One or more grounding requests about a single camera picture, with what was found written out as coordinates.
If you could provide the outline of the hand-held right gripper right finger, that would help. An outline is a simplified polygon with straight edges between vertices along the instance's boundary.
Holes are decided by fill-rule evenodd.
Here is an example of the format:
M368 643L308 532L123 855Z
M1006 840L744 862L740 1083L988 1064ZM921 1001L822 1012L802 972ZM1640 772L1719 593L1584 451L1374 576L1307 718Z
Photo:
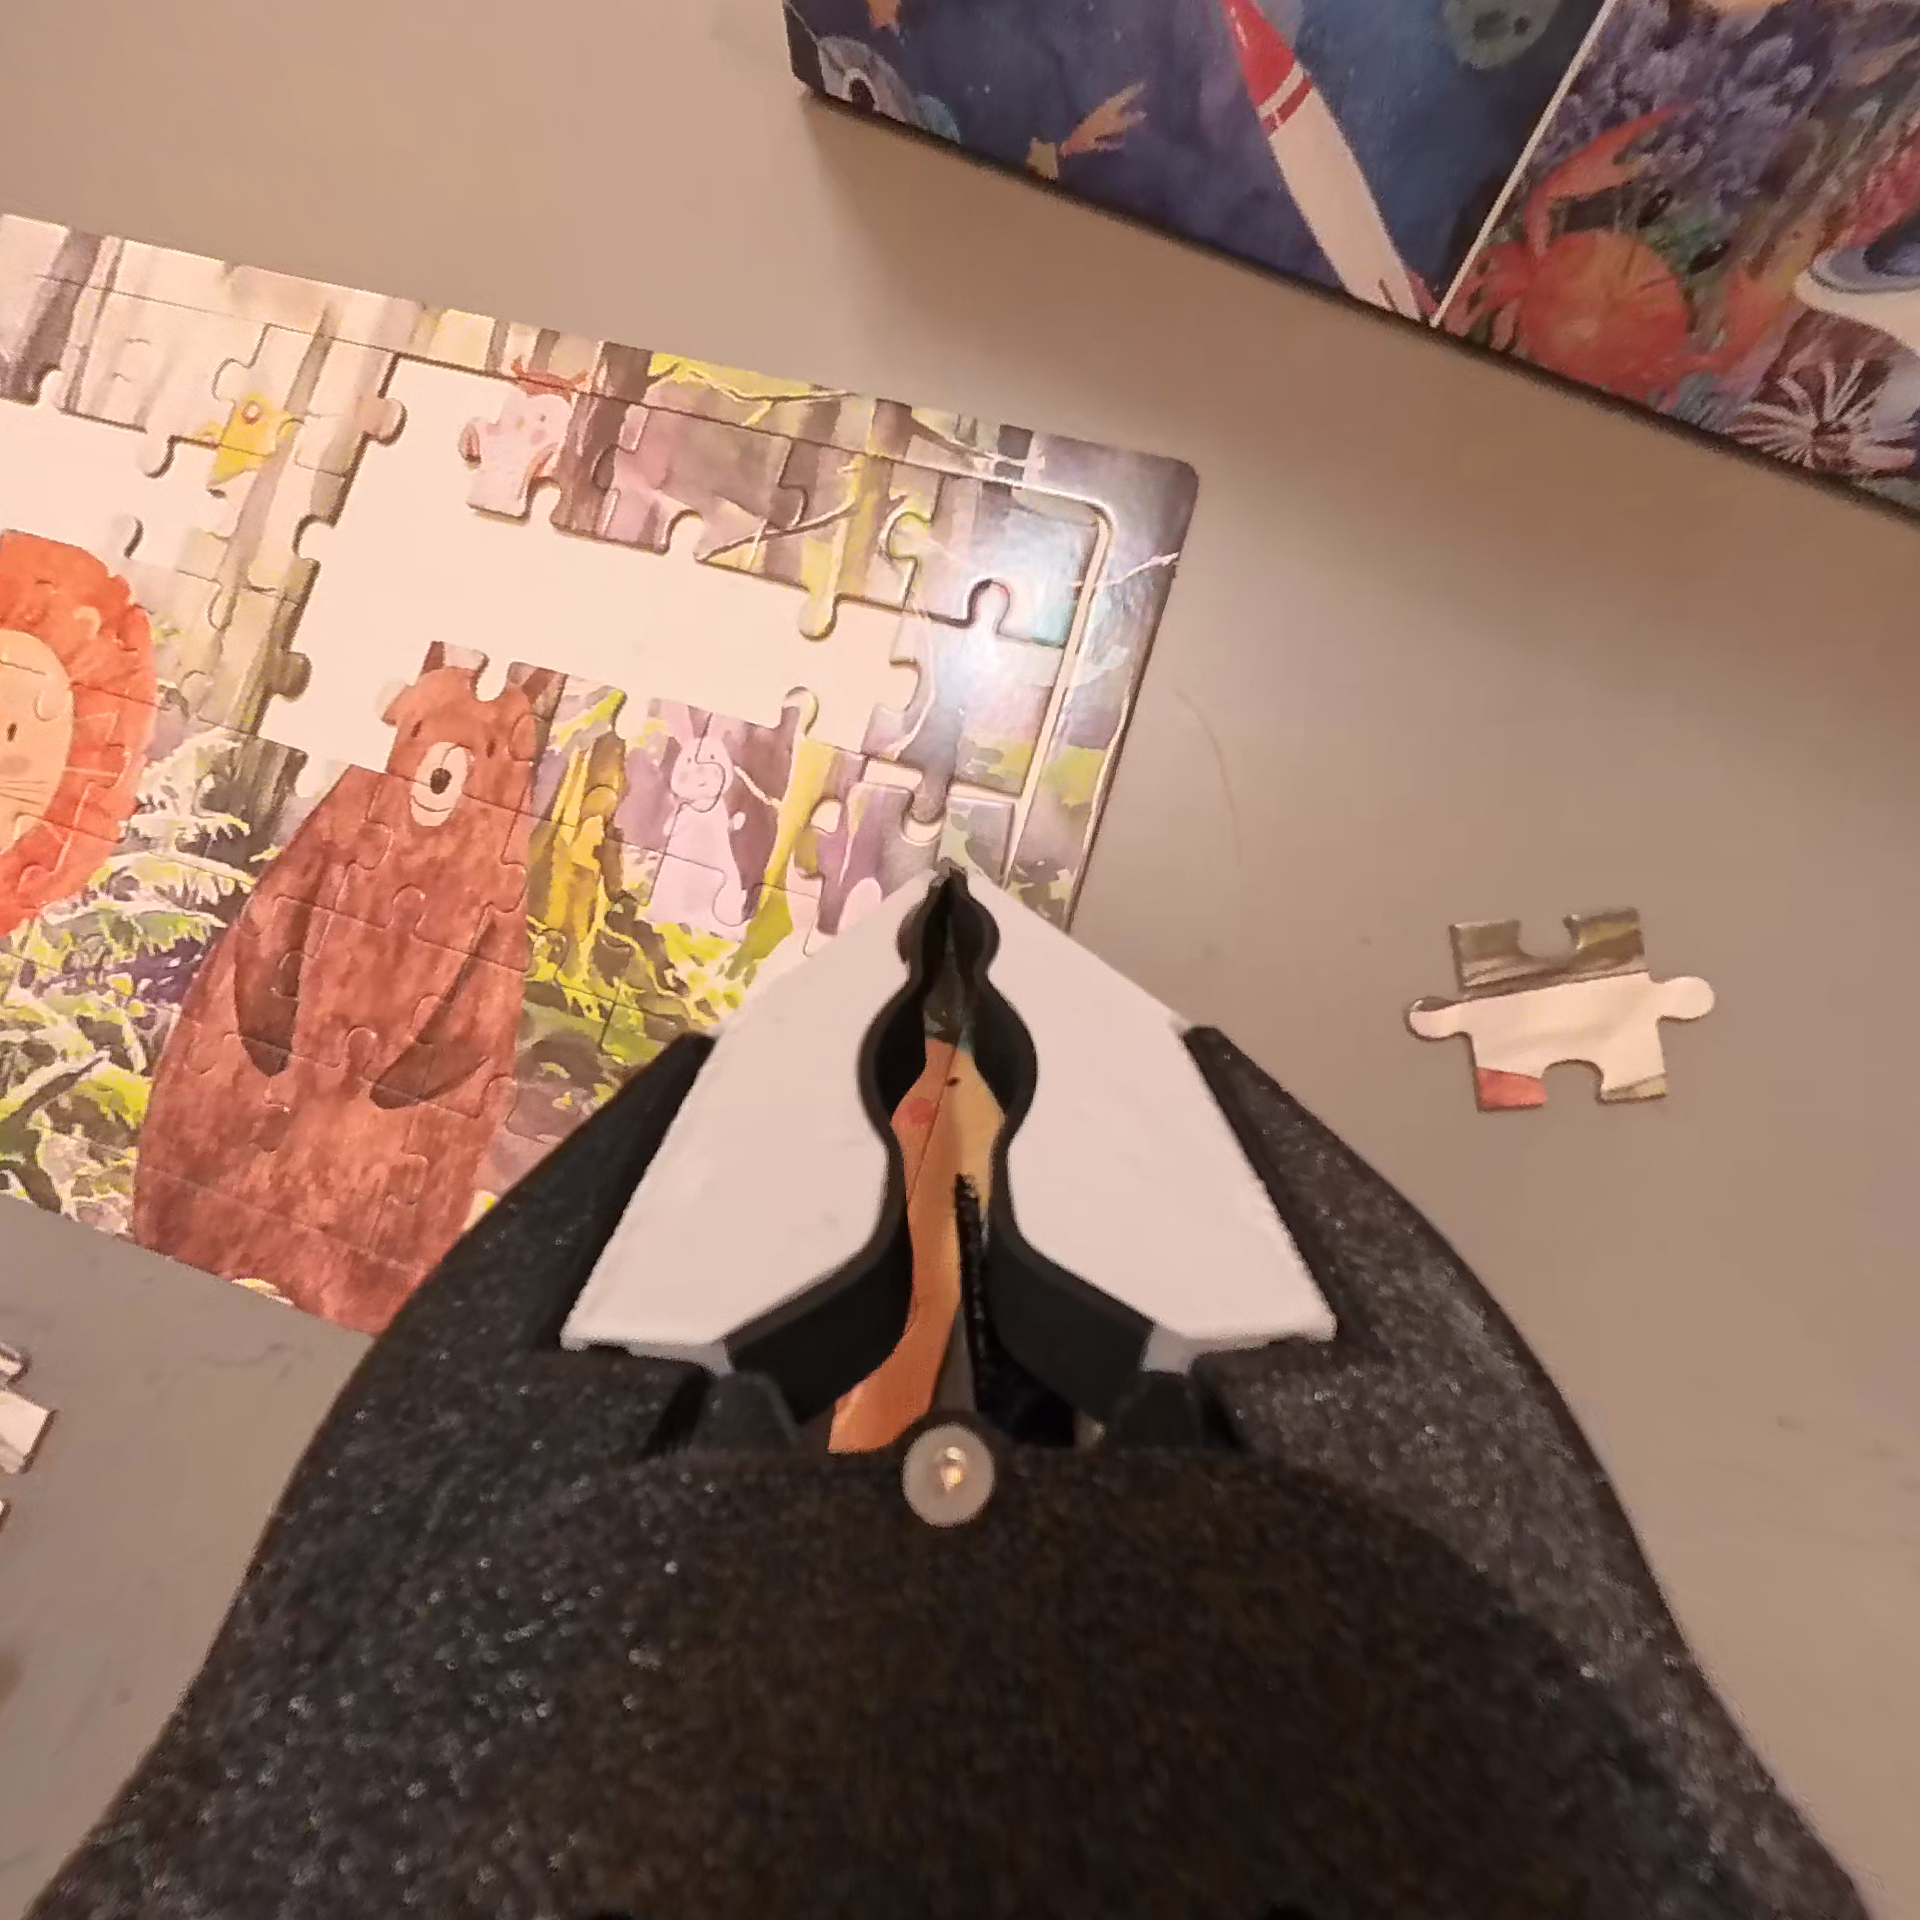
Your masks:
M952 943L1002 1115L983 1289L1003 1348L1031 1376L1185 1376L1331 1342L1188 1024L986 880L952 878Z

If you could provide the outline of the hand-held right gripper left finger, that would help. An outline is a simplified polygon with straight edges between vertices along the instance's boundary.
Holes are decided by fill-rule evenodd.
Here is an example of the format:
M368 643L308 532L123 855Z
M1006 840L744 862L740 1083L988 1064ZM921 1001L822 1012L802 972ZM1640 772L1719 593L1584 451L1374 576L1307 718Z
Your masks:
M913 1303L895 1111L952 883L904 888L715 1032L563 1347L705 1369L889 1359Z

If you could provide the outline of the forest animal jigsaw puzzle board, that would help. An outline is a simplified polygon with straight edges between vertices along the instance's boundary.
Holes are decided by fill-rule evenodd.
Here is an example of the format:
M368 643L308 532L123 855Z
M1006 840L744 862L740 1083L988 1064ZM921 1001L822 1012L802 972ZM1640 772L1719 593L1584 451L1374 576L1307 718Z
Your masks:
M1068 926L1162 452L2 223L6 1194L378 1332L954 862Z

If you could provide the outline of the grey desk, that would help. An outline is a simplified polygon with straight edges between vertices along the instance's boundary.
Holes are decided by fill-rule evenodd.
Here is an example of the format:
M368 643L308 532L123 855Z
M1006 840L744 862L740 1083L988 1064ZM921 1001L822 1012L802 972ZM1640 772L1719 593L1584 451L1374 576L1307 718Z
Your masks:
M1152 449L1199 506L1075 935L1520 1323L1915 1916L1915 529L796 82L779 4L6 4L6 206ZM1665 1097L1482 1111L1449 930L1638 907Z

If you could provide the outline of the large white grey puzzle piece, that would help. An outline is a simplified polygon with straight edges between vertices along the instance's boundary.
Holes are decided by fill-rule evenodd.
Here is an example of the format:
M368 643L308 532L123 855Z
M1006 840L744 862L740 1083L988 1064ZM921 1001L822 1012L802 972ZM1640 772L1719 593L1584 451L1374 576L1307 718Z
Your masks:
M28 1353L2 1342L2 1475L10 1476L32 1466L55 1419L48 1407L36 1403L23 1390L28 1372Z

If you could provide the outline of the dark blue illustrated puzzle box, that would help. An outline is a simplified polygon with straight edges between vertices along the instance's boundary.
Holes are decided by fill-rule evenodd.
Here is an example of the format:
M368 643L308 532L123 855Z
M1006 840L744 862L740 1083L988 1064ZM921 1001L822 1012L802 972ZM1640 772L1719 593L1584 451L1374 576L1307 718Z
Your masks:
M798 2L802 86L1915 514L1915 2Z

